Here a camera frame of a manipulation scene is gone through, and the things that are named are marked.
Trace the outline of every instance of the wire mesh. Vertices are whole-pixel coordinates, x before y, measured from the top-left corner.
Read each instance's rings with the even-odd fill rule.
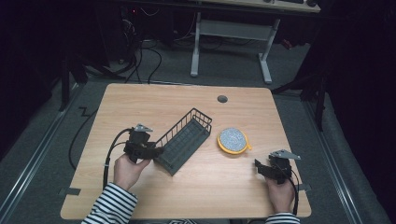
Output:
[[[156,158],[170,175],[174,175],[210,135],[212,119],[196,108],[190,110],[157,142],[164,152]]]

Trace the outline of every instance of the cable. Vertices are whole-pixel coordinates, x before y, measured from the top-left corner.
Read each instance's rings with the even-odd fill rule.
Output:
[[[155,16],[155,15],[160,11],[160,9],[158,8],[156,12],[151,13],[151,14],[148,14],[148,13],[145,11],[145,9],[143,9],[142,7],[140,8],[140,10],[142,10],[142,11],[146,14],[146,16]]]
[[[151,42],[151,41],[154,41],[154,45],[153,45],[153,46],[150,46],[150,47],[144,47],[144,49],[154,49],[155,47],[157,47],[157,45],[158,45],[158,40],[156,40],[156,39],[150,39],[150,40],[146,39],[146,40],[143,40],[143,42]]]
[[[162,63],[162,61],[163,61],[163,57],[161,56],[161,54],[160,54],[158,51],[156,51],[156,50],[154,50],[154,49],[146,49],[146,50],[151,50],[151,51],[155,52],[156,54],[158,54],[158,56],[160,56],[160,62],[158,63],[157,67],[156,67],[156,68],[154,69],[154,71],[152,71],[152,73],[148,76],[148,84],[149,84],[152,75],[153,75],[153,74],[155,73],[155,71],[157,71],[157,69],[160,67],[160,65],[161,65],[161,63]]]
[[[247,224],[251,224],[256,221],[265,222],[266,220],[267,220],[266,218],[253,218]]]
[[[190,40],[190,38],[192,38],[192,37],[194,37],[194,35],[191,35],[191,36],[187,36],[187,37],[185,37],[185,38],[183,38],[183,39],[178,39],[178,40],[175,40],[175,44],[176,45],[178,45],[178,46],[182,46],[182,47],[188,47],[188,46],[192,46],[192,45],[194,45],[194,43],[195,43],[195,40]],[[179,42],[188,42],[188,44],[180,44]]]
[[[124,83],[127,83],[129,81],[129,79],[132,77],[132,75],[134,74],[134,72],[137,71],[137,68],[142,63],[142,58],[143,58],[143,54],[142,54],[142,48],[141,48],[141,45],[140,45],[140,59],[139,59],[139,63],[135,65],[134,71],[132,71],[131,74],[125,79]],[[140,76],[139,75],[137,75],[137,79],[139,80],[139,83],[142,84],[142,81],[140,80]]]
[[[76,132],[76,134],[75,134],[75,136],[73,137],[73,140],[72,140],[72,142],[71,142],[71,144],[70,144],[70,147],[69,147],[69,153],[68,153],[68,157],[69,157],[69,163],[70,163],[70,165],[72,166],[72,168],[74,169],[74,170],[76,170],[76,165],[72,162],[72,147],[73,147],[73,145],[74,145],[74,143],[75,143],[75,141],[76,141],[76,139],[77,139],[77,136],[79,135],[79,132],[81,132],[81,130],[82,130],[82,128],[84,127],[84,125],[88,122],[88,120],[90,120],[90,118],[92,118],[92,116],[94,115],[94,114],[96,114],[96,112],[98,111],[98,109],[96,109],[95,111],[93,111],[88,117],[87,117],[87,119],[85,119],[85,121],[81,124],[81,126],[79,127],[79,129],[78,129],[78,131]]]
[[[224,41],[225,43],[227,43],[227,44],[232,44],[232,45],[236,45],[236,46],[245,46],[245,45],[247,45],[248,43],[250,43],[250,42],[252,42],[252,41],[257,42],[258,40],[249,39],[249,40],[246,41],[245,43],[237,43],[237,42],[235,42],[235,41],[230,41],[230,40],[227,40],[227,38],[224,38],[223,41]]]
[[[219,36],[202,36],[201,37],[201,39],[202,40],[211,40],[211,39],[214,39],[214,40],[219,40],[219,44],[217,45],[217,46],[215,46],[214,48],[205,48],[205,47],[203,47],[203,43],[201,43],[201,42],[204,42],[204,41],[200,41],[200,48],[201,49],[207,49],[207,50],[213,50],[213,49],[218,49],[218,48],[220,48],[221,46],[222,46],[222,44],[223,44],[223,38],[222,37],[219,37]]]
[[[106,185],[107,185],[107,178],[108,178],[108,165],[110,164],[110,155],[111,152],[113,151],[114,147],[118,146],[119,144],[116,144],[117,141],[119,140],[119,137],[126,132],[131,132],[132,129],[124,129],[122,130],[119,134],[117,134],[116,138],[114,138],[113,143],[111,144],[110,149],[108,150],[107,153],[107,157],[106,157],[106,161],[105,161],[105,169],[103,171],[103,189],[105,189]]]
[[[289,180],[289,182],[291,183],[291,185],[293,186],[293,189],[294,189],[294,206],[293,206],[293,214],[294,214],[295,216],[297,216],[298,201],[299,201],[299,196],[298,196],[297,188],[296,188],[296,186],[294,185],[293,180],[292,180],[290,177],[288,177],[288,176],[285,174],[285,172],[283,172],[283,170],[279,167],[279,165],[276,164],[276,163],[275,163],[275,165],[276,165],[277,169],[278,169],[280,172],[282,172],[283,176],[285,176],[285,177]]]
[[[175,39],[174,41],[178,41],[178,40],[182,40],[182,39],[190,38],[191,36],[194,36],[194,35],[190,35],[190,36],[188,36],[188,35],[191,33],[192,27],[193,27],[194,24],[195,24],[196,15],[197,15],[197,13],[195,12],[195,13],[194,13],[194,16],[192,17],[192,22],[191,22],[191,26],[190,26],[189,31],[188,31],[183,37],[181,37],[181,38],[179,38],[179,39]]]
[[[127,27],[124,27],[124,34],[125,34],[126,42],[127,42],[126,57],[130,57],[130,55],[131,55],[131,50],[134,50],[134,41],[135,41],[135,39],[136,39],[134,24],[133,24],[132,22],[126,20],[126,19],[122,19],[122,22],[124,22],[125,24],[127,24],[127,25],[126,25]],[[135,66],[135,63],[136,63],[135,56],[132,54],[131,57],[132,57],[131,60],[128,62],[128,64],[127,64],[125,67],[121,68],[121,69],[118,70],[118,71],[114,71],[114,72],[108,70],[107,68],[104,68],[104,67],[103,67],[102,65],[100,65],[100,64],[95,64],[95,63],[93,63],[93,62],[88,62],[88,61],[86,60],[86,63],[87,63],[87,64],[90,64],[95,70],[99,71],[99,73],[97,73],[97,72],[95,72],[95,71],[92,71],[92,70],[91,70],[90,68],[88,68],[87,66],[85,66],[85,71],[86,71],[87,73],[92,74],[92,75],[97,76],[97,77],[103,76],[103,75],[107,75],[107,76],[109,76],[109,77],[120,78],[120,77],[118,77],[119,74],[122,74],[122,73],[124,73],[124,72],[129,71],[129,70],[131,70],[131,69]]]

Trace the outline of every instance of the black and white striped shirt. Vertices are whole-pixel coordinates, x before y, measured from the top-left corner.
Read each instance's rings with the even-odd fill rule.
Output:
[[[134,212],[137,204],[136,195],[108,183],[101,196],[95,201],[90,214],[82,224],[126,224]],[[278,213],[269,216],[265,224],[300,224],[300,219],[291,213]]]
[[[300,224],[300,219],[292,213],[278,213],[269,216],[265,224]]]

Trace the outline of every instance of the black cable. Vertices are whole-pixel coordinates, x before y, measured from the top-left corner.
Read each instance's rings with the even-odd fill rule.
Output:
[[[127,83],[129,81],[129,79],[132,77],[132,75],[134,74],[134,72],[137,70],[137,68],[140,66],[140,64],[142,63],[142,58],[143,58],[143,54],[142,54],[142,48],[140,45],[140,59],[139,59],[139,63],[135,66],[134,71],[131,72],[131,74],[125,79],[124,83]],[[142,83],[142,81],[140,80],[140,76],[137,75],[137,79],[139,80],[140,84]]]
[[[188,46],[191,46],[191,45],[193,45],[193,44],[195,43],[195,40],[190,40],[192,37],[194,37],[194,35],[185,37],[185,38],[183,38],[183,39],[176,39],[176,40],[174,40],[174,44],[176,44],[176,45],[178,45],[178,46],[181,46],[181,47],[188,47]],[[189,42],[189,44],[180,44],[180,43],[178,43],[178,42],[183,42],[183,41]]]
[[[293,189],[294,189],[294,206],[293,206],[293,212],[292,212],[292,213],[293,213],[295,216],[297,216],[298,201],[299,201],[299,196],[298,196],[297,188],[296,188],[296,186],[294,185],[293,180],[292,180],[290,177],[288,177],[288,176],[285,174],[285,172],[283,172],[283,170],[279,167],[279,165],[276,164],[276,166],[277,166],[277,169],[278,169],[280,172],[282,172],[283,176],[285,176],[285,177],[289,180],[289,182],[291,183],[291,185],[293,186]]]
[[[137,76],[137,80],[139,81],[139,84],[142,84],[142,80],[140,79],[140,76],[139,76],[138,67],[136,67],[136,76]]]
[[[105,161],[105,169],[103,171],[103,189],[105,189],[107,185],[107,178],[108,178],[108,165],[110,164],[110,155],[111,152],[113,151],[114,147],[118,146],[119,144],[116,144],[116,142],[119,140],[119,137],[126,132],[131,132],[132,129],[124,129],[122,130],[119,134],[117,134],[116,138],[114,138],[113,143],[111,144],[110,149],[108,150],[106,161]]]
[[[73,162],[72,162],[72,155],[71,155],[71,154],[72,154],[72,147],[73,147],[73,145],[74,145],[74,143],[75,143],[75,141],[76,141],[76,139],[77,139],[77,136],[79,135],[79,132],[81,132],[81,130],[82,130],[82,128],[84,127],[84,125],[88,122],[88,120],[90,120],[90,118],[92,118],[92,116],[93,116],[94,114],[96,114],[97,111],[98,111],[98,109],[96,109],[95,111],[93,111],[93,112],[87,117],[87,119],[85,119],[85,121],[81,124],[81,126],[79,126],[78,131],[76,132],[75,136],[73,137],[72,142],[70,143],[68,157],[69,157],[69,163],[70,163],[70,165],[72,166],[72,168],[73,168],[74,170],[76,170],[76,166],[75,166],[75,164],[73,164]]]
[[[114,71],[114,72],[110,71],[110,72],[113,73],[114,75],[119,75],[119,74],[122,74],[124,72],[127,72],[127,71],[131,70],[134,67],[134,65],[135,65],[135,59],[134,59],[134,56],[133,56],[132,60],[130,62],[128,62],[128,64],[125,67],[121,68],[118,71]],[[91,75],[94,75],[94,76],[97,76],[97,77],[100,77],[100,76],[104,75],[103,73],[94,72],[91,69],[89,69],[88,67],[85,67],[85,71],[87,73],[89,73]]]
[[[223,38],[222,37],[217,37],[217,36],[210,36],[210,37],[208,37],[208,36],[203,36],[203,37],[201,37],[202,38],[202,40],[210,40],[210,39],[219,39],[219,44],[217,45],[217,46],[215,46],[214,48],[205,48],[205,47],[203,47],[202,46],[202,42],[204,42],[204,41],[200,41],[200,48],[201,49],[206,49],[206,50],[213,50],[213,49],[218,49],[218,48],[220,48],[221,46],[222,46],[222,44],[223,44]]]
[[[248,41],[246,41],[246,42],[244,42],[244,43],[237,43],[237,42],[235,42],[235,41],[230,41],[230,40],[227,40],[227,39],[225,38],[223,41],[224,41],[224,43],[227,43],[227,44],[232,44],[232,45],[236,45],[236,46],[245,46],[245,45],[247,45],[248,43],[250,43],[250,42],[252,42],[252,41],[257,42],[258,40],[249,39]]]
[[[157,67],[156,67],[156,68],[154,69],[154,71],[152,71],[151,74],[148,76],[148,84],[149,84],[152,75],[154,75],[155,71],[157,71],[157,69],[160,67],[160,65],[161,65],[161,63],[162,63],[162,61],[163,61],[163,57],[161,56],[161,54],[160,54],[158,51],[156,51],[156,50],[154,50],[154,49],[146,49],[146,50],[151,50],[151,51],[153,51],[154,53],[158,54],[158,56],[160,57],[160,62],[158,63]]]
[[[265,222],[266,220],[267,220],[266,218],[253,218],[247,224],[251,224],[256,221]]]
[[[144,47],[144,49],[154,49],[155,47],[158,46],[158,40],[156,40],[156,39],[146,40],[146,41],[143,41],[143,42],[152,42],[152,41],[154,41],[154,44],[152,46],[150,46],[150,47]]]

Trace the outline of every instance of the dark background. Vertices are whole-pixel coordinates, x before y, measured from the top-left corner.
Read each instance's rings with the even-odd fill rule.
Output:
[[[276,41],[312,43],[296,79],[326,74],[326,91],[346,140],[378,200],[395,222],[391,211],[396,200],[396,176],[392,174],[396,168],[395,1],[321,4],[322,14],[349,20],[342,24],[325,22],[320,30],[309,21],[284,20]],[[117,11],[115,5],[108,8]],[[136,27],[141,28],[138,32],[171,46],[177,37],[175,29],[181,34],[188,31],[191,12],[167,9],[152,18],[141,14],[135,17]],[[103,7],[89,4],[0,3],[1,158],[28,125],[29,118],[51,97],[67,51],[83,54],[101,65],[125,58],[126,43],[120,36],[118,19],[115,14],[106,14]],[[110,39],[118,39],[119,44],[112,44]]]

